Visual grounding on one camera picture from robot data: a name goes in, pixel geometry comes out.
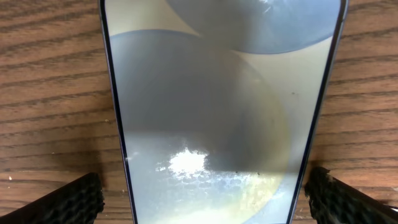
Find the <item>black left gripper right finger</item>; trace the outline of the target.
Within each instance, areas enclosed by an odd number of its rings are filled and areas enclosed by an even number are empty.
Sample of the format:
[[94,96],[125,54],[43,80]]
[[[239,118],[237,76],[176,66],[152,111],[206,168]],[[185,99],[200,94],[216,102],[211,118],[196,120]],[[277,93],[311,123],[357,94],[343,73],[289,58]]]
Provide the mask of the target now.
[[334,178],[324,167],[312,168],[304,186],[317,224],[397,224],[391,207]]

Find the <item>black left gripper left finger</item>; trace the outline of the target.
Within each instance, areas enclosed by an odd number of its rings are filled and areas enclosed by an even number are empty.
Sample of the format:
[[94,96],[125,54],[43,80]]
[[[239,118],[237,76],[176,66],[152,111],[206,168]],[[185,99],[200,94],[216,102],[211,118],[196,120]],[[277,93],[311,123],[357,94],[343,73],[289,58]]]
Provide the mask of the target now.
[[101,179],[91,172],[1,217],[1,224],[93,224],[104,209]]

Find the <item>blue Galaxy smartphone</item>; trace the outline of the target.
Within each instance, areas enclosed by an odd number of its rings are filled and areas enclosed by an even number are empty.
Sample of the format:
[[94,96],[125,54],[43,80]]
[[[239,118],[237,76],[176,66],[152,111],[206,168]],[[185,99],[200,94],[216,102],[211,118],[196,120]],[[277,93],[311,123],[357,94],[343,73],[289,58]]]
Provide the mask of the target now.
[[345,0],[104,0],[133,220],[290,223]]

